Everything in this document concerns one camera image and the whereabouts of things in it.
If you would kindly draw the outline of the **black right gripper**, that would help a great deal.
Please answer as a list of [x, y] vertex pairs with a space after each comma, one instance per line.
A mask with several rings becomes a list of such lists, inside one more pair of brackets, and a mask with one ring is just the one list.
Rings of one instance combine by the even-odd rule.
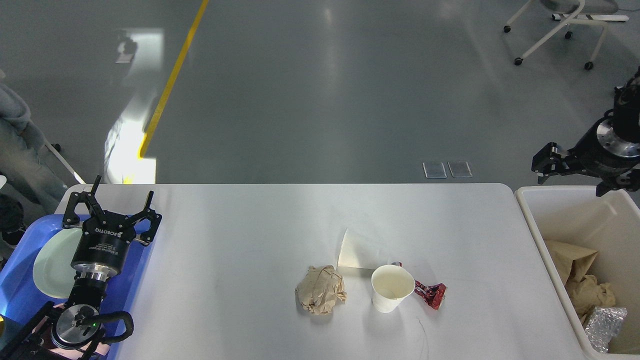
[[609, 191], [638, 191], [640, 173], [627, 171], [639, 164], [639, 122], [631, 121], [630, 127], [616, 125], [613, 118], [599, 119], [566, 152], [556, 142], [547, 143], [532, 157], [531, 171], [538, 177], [537, 184], [543, 185], [552, 176], [587, 170], [602, 178], [596, 185], [597, 198]]

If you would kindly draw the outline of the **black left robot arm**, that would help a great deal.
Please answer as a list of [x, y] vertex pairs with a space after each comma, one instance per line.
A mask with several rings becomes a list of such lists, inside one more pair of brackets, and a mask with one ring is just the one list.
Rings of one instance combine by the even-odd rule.
[[128, 339], [134, 321], [126, 310], [102, 309], [108, 284], [125, 269], [132, 243], [147, 247], [162, 222], [149, 191], [135, 214], [104, 210], [96, 199], [97, 176], [89, 191], [71, 192], [61, 218], [64, 230], [79, 230], [70, 260], [74, 278], [61, 306], [46, 301], [1, 349], [3, 360], [99, 359], [99, 346]]

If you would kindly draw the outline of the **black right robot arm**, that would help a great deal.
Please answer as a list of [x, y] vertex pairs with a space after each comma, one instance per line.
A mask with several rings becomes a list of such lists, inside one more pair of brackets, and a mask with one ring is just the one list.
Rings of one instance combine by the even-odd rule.
[[599, 178], [596, 196], [609, 191], [636, 192], [640, 187], [639, 73], [615, 89], [614, 107], [606, 111], [579, 139], [562, 152], [549, 142], [532, 158], [531, 170], [542, 185], [551, 176], [582, 174]]

